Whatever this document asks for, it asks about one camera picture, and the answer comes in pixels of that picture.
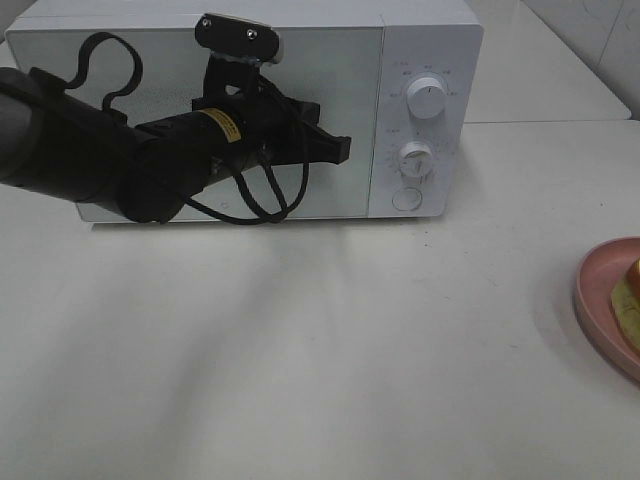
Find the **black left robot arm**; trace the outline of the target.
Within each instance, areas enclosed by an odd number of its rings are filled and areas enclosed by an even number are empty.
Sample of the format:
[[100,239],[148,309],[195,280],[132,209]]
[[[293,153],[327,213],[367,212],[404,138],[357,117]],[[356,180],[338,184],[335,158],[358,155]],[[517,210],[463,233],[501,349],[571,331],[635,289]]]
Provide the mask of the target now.
[[167,223],[184,207],[227,223],[234,217],[198,200],[207,187],[232,180],[250,210],[247,223],[284,220],[287,200],[274,168],[341,164],[351,141],[319,126],[316,103],[285,96],[254,67],[222,60],[189,112],[135,126],[112,107],[71,92],[88,75],[61,79],[39,68],[1,71],[1,181],[76,204],[94,204],[137,223]]

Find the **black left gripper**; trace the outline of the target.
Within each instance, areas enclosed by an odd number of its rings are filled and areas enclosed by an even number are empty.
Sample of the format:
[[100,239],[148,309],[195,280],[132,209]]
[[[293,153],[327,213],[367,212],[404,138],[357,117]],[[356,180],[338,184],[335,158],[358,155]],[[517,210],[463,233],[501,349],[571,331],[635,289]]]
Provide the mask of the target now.
[[261,74],[278,53],[212,52],[192,101],[191,163],[205,173],[348,160],[351,138],[319,127],[320,105],[284,95]]

